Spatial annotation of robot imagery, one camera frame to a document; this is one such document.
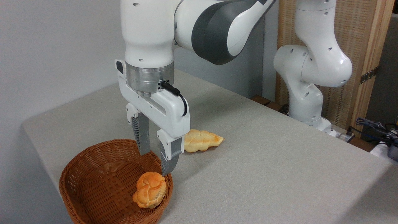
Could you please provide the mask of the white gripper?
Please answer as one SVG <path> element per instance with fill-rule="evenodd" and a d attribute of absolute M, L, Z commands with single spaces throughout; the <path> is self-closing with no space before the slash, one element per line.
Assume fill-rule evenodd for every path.
<path fill-rule="evenodd" d="M 161 129 L 162 176 L 171 173 L 184 152 L 184 135 L 190 130 L 190 115 L 183 100 L 161 86 L 174 83 L 174 64 L 162 68 L 137 68 L 115 60 L 118 84 L 126 105 L 127 122 L 132 126 L 140 155 L 150 152 L 149 119 Z"/>

